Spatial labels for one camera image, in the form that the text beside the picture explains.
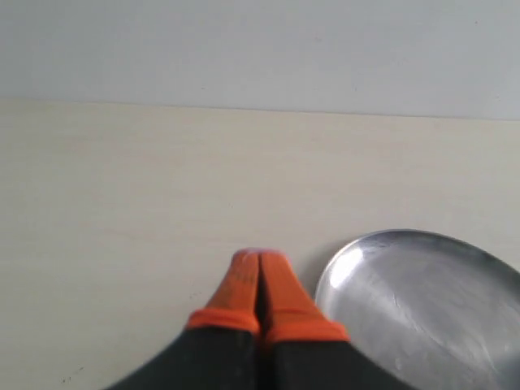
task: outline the metal plate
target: metal plate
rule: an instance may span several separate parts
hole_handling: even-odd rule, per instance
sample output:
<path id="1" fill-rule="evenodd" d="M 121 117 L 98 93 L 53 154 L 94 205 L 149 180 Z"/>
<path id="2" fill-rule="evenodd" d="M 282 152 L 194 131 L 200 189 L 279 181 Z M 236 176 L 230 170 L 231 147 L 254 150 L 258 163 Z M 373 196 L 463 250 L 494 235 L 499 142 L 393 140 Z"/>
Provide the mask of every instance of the metal plate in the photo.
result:
<path id="1" fill-rule="evenodd" d="M 520 275 L 430 232 L 376 232 L 346 245 L 316 302 L 352 343 L 422 390 L 520 389 Z"/>

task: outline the silver round tray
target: silver round tray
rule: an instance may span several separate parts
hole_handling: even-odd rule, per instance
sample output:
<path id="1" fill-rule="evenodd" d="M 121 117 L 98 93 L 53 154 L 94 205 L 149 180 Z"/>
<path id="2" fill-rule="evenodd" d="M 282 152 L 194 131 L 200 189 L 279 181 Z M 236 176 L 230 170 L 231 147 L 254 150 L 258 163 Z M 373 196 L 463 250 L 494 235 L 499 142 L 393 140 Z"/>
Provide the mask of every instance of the silver round tray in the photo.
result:
<path id="1" fill-rule="evenodd" d="M 329 262 L 316 302 L 362 353 L 421 390 L 520 389 L 520 275 L 431 232 L 363 236 Z"/>

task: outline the white wall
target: white wall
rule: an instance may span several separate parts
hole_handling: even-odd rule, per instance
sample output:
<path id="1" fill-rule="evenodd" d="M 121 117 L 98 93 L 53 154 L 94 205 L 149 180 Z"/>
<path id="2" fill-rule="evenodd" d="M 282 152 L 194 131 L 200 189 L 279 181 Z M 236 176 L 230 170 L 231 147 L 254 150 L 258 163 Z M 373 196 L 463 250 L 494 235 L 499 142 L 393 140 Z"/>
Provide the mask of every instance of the white wall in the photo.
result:
<path id="1" fill-rule="evenodd" d="M 3 0 L 0 96 L 520 119 L 515 0 Z"/>

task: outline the beige table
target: beige table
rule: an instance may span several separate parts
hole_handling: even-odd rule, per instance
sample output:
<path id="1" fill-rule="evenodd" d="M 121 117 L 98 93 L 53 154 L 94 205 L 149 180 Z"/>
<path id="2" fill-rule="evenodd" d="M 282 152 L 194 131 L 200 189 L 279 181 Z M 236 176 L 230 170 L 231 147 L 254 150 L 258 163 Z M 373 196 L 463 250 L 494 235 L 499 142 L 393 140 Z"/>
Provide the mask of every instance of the beige table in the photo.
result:
<path id="1" fill-rule="evenodd" d="M 0 103 L 0 388 L 103 388 L 204 304 L 235 249 L 309 290 L 349 238 L 459 237 L 515 267 L 520 123 Z"/>

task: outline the white table surface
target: white table surface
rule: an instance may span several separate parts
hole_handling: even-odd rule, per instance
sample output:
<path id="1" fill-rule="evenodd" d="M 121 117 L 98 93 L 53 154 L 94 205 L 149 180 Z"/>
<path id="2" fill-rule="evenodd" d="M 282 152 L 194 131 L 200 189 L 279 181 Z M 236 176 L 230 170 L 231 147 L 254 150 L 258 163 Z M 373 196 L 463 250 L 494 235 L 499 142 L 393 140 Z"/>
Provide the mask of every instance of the white table surface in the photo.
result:
<path id="1" fill-rule="evenodd" d="M 419 228 L 514 267 L 520 123 L 0 102 L 0 388 L 99 389 L 155 355 L 235 249 L 314 290 L 348 239 Z"/>

